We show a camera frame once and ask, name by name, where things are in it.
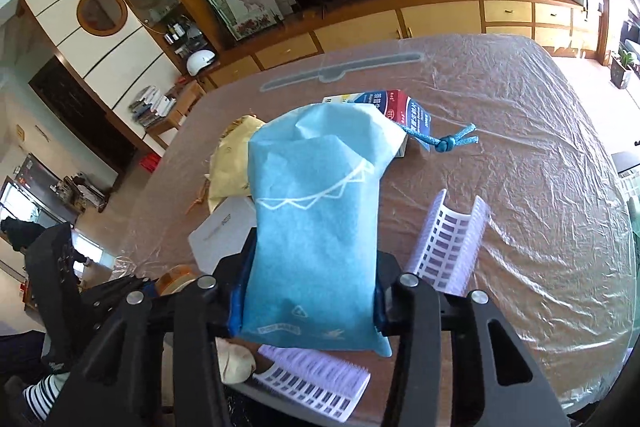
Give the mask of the white flat plastic box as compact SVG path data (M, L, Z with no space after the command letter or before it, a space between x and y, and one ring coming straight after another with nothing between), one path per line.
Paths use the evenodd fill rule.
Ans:
M213 274L219 261L242 251L250 230L256 227L254 202L248 197L226 198L188 237L198 269Z

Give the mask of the wooden tv cabinet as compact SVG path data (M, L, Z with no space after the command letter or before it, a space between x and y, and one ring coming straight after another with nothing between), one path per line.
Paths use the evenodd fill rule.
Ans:
M302 58L385 40L448 34L528 37L553 56L602 61L608 13L572 0L359 0L288 16L198 75L215 90Z

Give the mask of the stack of books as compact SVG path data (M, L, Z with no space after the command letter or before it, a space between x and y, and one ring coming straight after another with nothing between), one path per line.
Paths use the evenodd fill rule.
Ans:
M128 109L135 124L149 128L164 119L176 102L175 95L167 94L155 86L148 86L134 97Z

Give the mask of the blue drawstring bag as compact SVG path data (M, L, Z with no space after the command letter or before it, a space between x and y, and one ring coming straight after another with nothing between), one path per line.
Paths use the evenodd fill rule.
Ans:
M406 136L438 153L474 126L433 138L374 105L291 110L248 142L257 243L239 335L279 348L392 353L374 323L380 182Z

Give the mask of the barcode label sheet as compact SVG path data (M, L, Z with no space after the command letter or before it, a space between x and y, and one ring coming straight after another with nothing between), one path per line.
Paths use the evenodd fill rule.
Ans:
M490 215L487 202L475 196L470 213L445 205L446 188L439 191L423 222L405 271L440 293L464 296Z
M256 381L339 423L352 416L371 379L364 367L316 350L262 345L258 353L271 366L255 373Z

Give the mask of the small wooden side table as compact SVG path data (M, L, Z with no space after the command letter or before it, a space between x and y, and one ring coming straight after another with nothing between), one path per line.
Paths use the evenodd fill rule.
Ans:
M168 149L170 142L175 138L186 117L189 116L192 108L203 98L204 94L204 89L196 80L190 82L177 95L174 105L168 110L168 114L149 127L146 137L152 141L157 153L163 155L165 150Z

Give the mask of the yellow paper bag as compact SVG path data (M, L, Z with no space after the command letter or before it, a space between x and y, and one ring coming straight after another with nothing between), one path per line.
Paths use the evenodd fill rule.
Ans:
M248 142L264 124L255 115L244 115L229 124L209 158L209 172L198 197L191 202L186 213L204 202L208 211L213 213L229 197L250 196Z

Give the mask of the horse picture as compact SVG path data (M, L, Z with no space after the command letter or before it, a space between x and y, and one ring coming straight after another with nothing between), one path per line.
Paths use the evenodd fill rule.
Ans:
M276 0L224 0L233 15L231 32L238 40L277 25L283 15Z

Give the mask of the potted plant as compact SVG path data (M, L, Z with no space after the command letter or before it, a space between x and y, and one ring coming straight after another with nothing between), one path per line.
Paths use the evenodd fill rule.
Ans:
M617 89L624 90L634 77L636 77L634 56L631 52L620 48L617 53L612 55L611 82Z

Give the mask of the beige cloth pouch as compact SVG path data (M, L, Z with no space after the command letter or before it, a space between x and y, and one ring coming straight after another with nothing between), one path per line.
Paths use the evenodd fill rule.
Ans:
M224 385L245 383L256 371L256 361L247 347L215 339L220 379Z

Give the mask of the white helmet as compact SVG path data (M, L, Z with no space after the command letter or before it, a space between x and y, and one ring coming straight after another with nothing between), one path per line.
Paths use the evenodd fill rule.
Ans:
M192 53L186 60L186 70L195 77L203 69L209 68L217 60L217 55L211 50L202 49Z

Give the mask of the white blue carton box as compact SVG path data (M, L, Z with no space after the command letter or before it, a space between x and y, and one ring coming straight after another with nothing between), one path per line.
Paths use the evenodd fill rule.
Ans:
M404 157L410 140L423 150L431 135L431 115L404 91L374 90L326 96L319 109L320 135L335 136L364 158Z

